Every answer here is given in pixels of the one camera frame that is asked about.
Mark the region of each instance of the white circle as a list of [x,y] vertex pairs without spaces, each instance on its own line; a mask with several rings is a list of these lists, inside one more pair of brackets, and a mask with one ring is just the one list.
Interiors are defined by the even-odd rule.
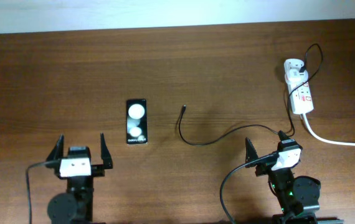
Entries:
[[131,128],[129,134],[132,135],[132,137],[138,137],[141,134],[141,128],[138,127]]
[[140,104],[134,104],[129,107],[128,114],[129,117],[133,119],[140,119],[144,116],[144,107]]

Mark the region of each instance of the power cord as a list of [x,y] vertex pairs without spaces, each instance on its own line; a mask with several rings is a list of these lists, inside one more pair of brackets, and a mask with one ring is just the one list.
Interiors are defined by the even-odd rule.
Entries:
[[323,51],[321,50],[321,47],[319,44],[312,44],[308,50],[306,50],[306,53],[305,53],[305,61],[304,61],[304,64],[303,66],[301,67],[300,69],[300,72],[304,72],[306,70],[306,66],[308,65],[308,52],[310,49],[312,49],[314,46],[316,46],[318,49],[319,49],[319,52],[320,52],[320,63],[319,63],[319,67],[317,68],[317,70],[314,72],[314,74],[312,76],[310,76],[307,81],[305,81],[304,83],[302,83],[301,85],[298,85],[297,87],[295,87],[290,94],[288,94],[288,98],[287,98],[287,115],[288,115],[288,119],[290,120],[290,124],[291,124],[291,129],[292,129],[292,134],[288,135],[288,137],[292,137],[294,136],[295,134],[295,127],[294,127],[294,123],[292,122],[292,118],[291,118],[291,113],[290,113],[290,107],[291,107],[291,100],[290,100],[290,97],[292,95],[292,93],[297,90],[299,87],[303,86],[305,83],[309,82],[319,71],[320,71],[320,68],[321,68],[321,65],[323,64],[323,60],[324,60],[324,57],[323,57]]
[[315,137],[316,139],[318,139],[318,140],[320,140],[322,142],[325,142],[325,143],[330,143],[330,144],[337,144],[337,145],[342,145],[342,146],[355,146],[354,142],[338,142],[338,141],[331,141],[331,140],[327,140],[327,139],[323,139],[323,138],[319,137],[310,128],[310,125],[309,125],[309,122],[308,122],[308,118],[306,117],[306,114],[302,114],[302,119],[305,122],[306,128],[308,128],[308,131],[310,132],[310,134],[313,135],[313,137]]
[[261,127],[261,128],[266,128],[267,130],[273,132],[274,134],[278,134],[275,130],[267,127],[267,126],[264,126],[264,125],[261,125],[261,124],[250,124],[250,125],[244,125],[244,126],[240,126],[238,128],[234,128],[230,131],[228,131],[227,133],[223,134],[221,137],[213,140],[213,141],[210,141],[210,142],[205,142],[205,143],[192,143],[192,142],[189,142],[187,140],[185,140],[185,138],[183,137],[182,135],[182,131],[181,131],[181,123],[182,123],[182,119],[183,119],[183,115],[184,115],[184,112],[186,111],[186,105],[183,105],[182,107],[182,110],[181,110],[181,114],[180,114],[180,117],[179,117],[179,135],[180,135],[180,138],[187,144],[191,145],[191,146],[207,146],[207,145],[210,145],[210,144],[213,144],[219,140],[221,140],[222,138],[228,136],[229,134],[239,130],[239,129],[242,129],[242,128],[249,128],[249,127]]
[[32,224],[32,204],[31,204],[31,188],[29,187],[29,169],[34,168],[34,167],[39,167],[39,166],[56,164],[58,162],[60,162],[60,160],[38,162],[36,164],[30,165],[26,169],[27,196],[28,196],[28,207],[29,207],[29,224]]
[[225,179],[223,179],[222,181],[222,184],[220,185],[220,190],[219,190],[219,198],[220,198],[220,203],[222,204],[222,208],[223,208],[223,211],[225,212],[225,214],[227,215],[227,218],[229,218],[230,222],[232,222],[233,224],[235,224],[235,220],[234,218],[231,216],[231,214],[229,213],[229,211],[227,211],[227,208],[225,206],[225,202],[223,201],[223,188],[225,186],[225,183],[226,181],[231,177],[231,175],[233,175],[236,171],[238,171],[239,169],[241,168],[244,168],[248,165],[251,165],[251,164],[254,164],[254,163],[257,163],[265,158],[268,158],[268,157],[271,157],[271,156],[274,156],[273,154],[269,154],[269,155],[266,155],[266,156],[262,156],[261,158],[258,158],[256,160],[253,160],[251,162],[247,162],[247,163],[244,163],[242,165],[239,165],[238,167],[234,168],[232,171],[230,171]]

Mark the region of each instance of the wooden table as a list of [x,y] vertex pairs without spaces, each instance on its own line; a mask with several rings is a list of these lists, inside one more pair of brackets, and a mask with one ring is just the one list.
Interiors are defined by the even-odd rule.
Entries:
[[[224,176],[243,163],[245,137],[259,155],[277,148],[276,135],[248,128],[206,147],[232,126],[289,129],[283,62],[303,58],[318,42],[320,74],[311,82],[308,117],[322,137],[355,142],[355,20],[237,24],[162,29],[91,30],[0,35],[0,223],[27,223],[25,168],[44,161],[59,134],[87,145],[100,163],[105,133],[115,168],[95,179],[94,221],[205,223],[226,220],[219,202]],[[319,60],[310,53],[309,70]],[[148,101],[149,143],[126,145],[125,102]],[[319,217],[355,223],[355,147],[310,136],[298,116],[304,147],[296,175],[321,181]],[[31,172],[34,223],[50,223],[47,203],[66,188],[52,170]],[[266,177],[241,170],[225,187],[238,220],[281,213]]]

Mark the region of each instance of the white power strip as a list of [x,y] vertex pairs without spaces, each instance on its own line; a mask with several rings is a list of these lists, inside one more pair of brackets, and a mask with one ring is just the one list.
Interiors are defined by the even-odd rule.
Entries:
[[[285,81],[288,85],[288,93],[291,93],[298,85],[302,85],[308,79],[308,71],[300,72],[303,61],[299,59],[287,59],[284,62]],[[292,112],[304,114],[313,111],[313,102],[310,95],[309,83],[303,84],[295,90],[290,97]]]

